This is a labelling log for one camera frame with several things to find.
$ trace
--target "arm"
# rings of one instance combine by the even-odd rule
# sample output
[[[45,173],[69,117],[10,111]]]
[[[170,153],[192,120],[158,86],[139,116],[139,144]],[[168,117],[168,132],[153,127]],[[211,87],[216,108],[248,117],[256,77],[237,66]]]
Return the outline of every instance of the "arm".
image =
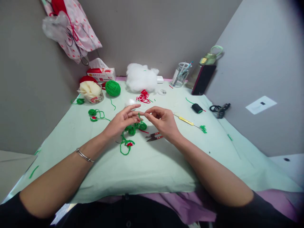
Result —
[[[145,117],[184,155],[218,203],[244,206],[253,200],[253,191],[241,179],[182,136],[171,110],[155,106],[145,112]]]
[[[130,105],[119,112],[105,130],[81,146],[80,151],[96,160],[107,144],[127,126],[139,123],[138,112],[131,111],[139,106]],[[21,202],[30,214],[38,218],[54,215],[76,192],[92,165],[74,151],[22,190]]]

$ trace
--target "phone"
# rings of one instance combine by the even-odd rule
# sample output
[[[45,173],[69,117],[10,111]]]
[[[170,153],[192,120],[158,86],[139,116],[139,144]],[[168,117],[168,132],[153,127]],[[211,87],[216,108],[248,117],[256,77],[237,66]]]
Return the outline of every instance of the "phone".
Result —
[[[194,84],[192,95],[203,95],[216,69],[216,65],[203,65]]]

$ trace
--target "yellow crochet hook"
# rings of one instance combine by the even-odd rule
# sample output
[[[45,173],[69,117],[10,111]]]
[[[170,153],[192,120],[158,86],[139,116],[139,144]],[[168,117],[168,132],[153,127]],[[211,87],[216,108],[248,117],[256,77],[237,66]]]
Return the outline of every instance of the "yellow crochet hook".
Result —
[[[189,120],[186,120],[185,118],[183,118],[183,117],[179,117],[178,115],[176,115],[176,114],[174,114],[176,117],[178,117],[180,120],[182,120],[182,121],[184,121],[184,122],[186,122],[186,123],[188,123],[188,124],[190,124],[191,126],[196,126],[196,125],[194,125],[194,123],[192,123],[192,122],[190,122]]]

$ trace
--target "black shirt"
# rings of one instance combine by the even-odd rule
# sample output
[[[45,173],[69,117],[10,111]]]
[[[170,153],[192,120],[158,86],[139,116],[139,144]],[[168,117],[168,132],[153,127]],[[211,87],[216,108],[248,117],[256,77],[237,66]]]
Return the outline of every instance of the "black shirt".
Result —
[[[215,203],[217,218],[213,227],[294,227],[296,223],[278,212],[270,203],[254,193],[244,207],[227,207]],[[1,227],[50,227],[54,216],[39,219],[23,206],[19,193],[0,205]],[[188,227],[171,209],[138,195],[105,204],[77,204],[51,227]]]

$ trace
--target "pen holder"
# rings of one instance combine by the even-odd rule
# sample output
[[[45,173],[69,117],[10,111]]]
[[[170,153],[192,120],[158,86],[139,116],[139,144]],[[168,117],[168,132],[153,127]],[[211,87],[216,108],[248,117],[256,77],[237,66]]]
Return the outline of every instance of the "pen holder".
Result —
[[[174,76],[171,81],[171,85],[173,87],[179,88],[179,87],[183,86],[183,84],[189,74],[189,71],[192,67],[192,65],[190,67],[188,67],[189,64],[190,63],[186,63],[186,62],[181,62],[178,64],[177,69],[175,70]]]

